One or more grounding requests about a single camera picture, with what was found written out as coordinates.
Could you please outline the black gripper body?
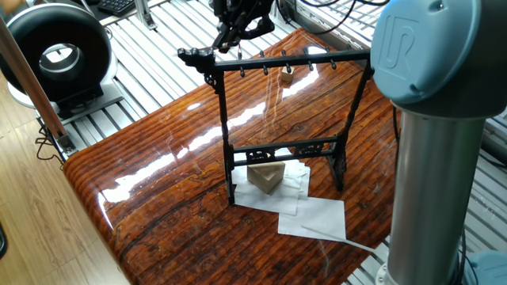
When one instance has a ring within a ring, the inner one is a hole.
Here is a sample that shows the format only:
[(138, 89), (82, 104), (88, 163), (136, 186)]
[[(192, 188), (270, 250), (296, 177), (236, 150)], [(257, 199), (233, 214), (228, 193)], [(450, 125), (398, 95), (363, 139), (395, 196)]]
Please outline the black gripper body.
[(210, 0), (209, 6), (216, 17), (233, 21), (237, 17), (251, 20), (250, 29), (257, 26), (263, 16), (269, 16), (273, 0)]

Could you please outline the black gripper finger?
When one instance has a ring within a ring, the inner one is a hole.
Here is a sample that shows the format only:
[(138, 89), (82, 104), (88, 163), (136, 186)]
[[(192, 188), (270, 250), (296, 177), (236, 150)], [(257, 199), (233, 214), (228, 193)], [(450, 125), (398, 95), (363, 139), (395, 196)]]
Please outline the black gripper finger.
[(275, 25), (269, 16), (263, 16), (255, 28), (249, 28), (251, 20), (240, 18), (231, 28), (230, 45), (239, 45), (241, 40), (252, 40), (272, 32)]
[(237, 46), (241, 38), (242, 18), (237, 17), (233, 21), (220, 19), (216, 28), (219, 35), (215, 38), (212, 46), (220, 53), (228, 53), (230, 48)]

